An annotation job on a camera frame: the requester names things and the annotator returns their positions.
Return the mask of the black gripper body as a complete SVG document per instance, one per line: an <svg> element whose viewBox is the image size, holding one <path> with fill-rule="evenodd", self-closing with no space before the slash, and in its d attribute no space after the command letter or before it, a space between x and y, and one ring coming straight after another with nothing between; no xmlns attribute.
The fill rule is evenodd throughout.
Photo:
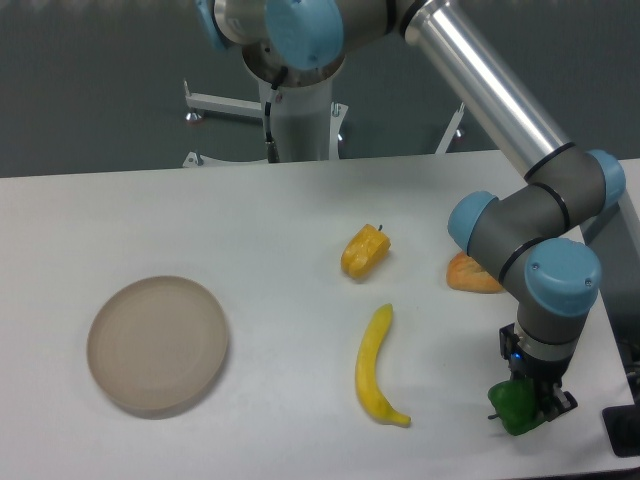
<svg viewBox="0 0 640 480"><path fill-rule="evenodd" d="M499 330L500 354L509 369L518 369L536 382L561 383L570 364L570 344L547 344L525 332L519 323Z"/></svg>

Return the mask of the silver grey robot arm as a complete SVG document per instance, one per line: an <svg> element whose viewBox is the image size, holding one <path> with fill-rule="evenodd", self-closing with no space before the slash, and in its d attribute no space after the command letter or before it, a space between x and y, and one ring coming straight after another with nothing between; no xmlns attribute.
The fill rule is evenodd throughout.
<svg viewBox="0 0 640 480"><path fill-rule="evenodd" d="M566 233L625 191L618 160L583 151L560 130L454 1L199 1L209 43L240 46L261 81L271 163L330 156L330 103L310 88L331 79L347 52L398 32L447 80L525 186L499 199L476 192L453 209L448 231L518 301L500 332L511 377L488 397L513 435L573 410L562 379L593 306L601 265Z"/></svg>

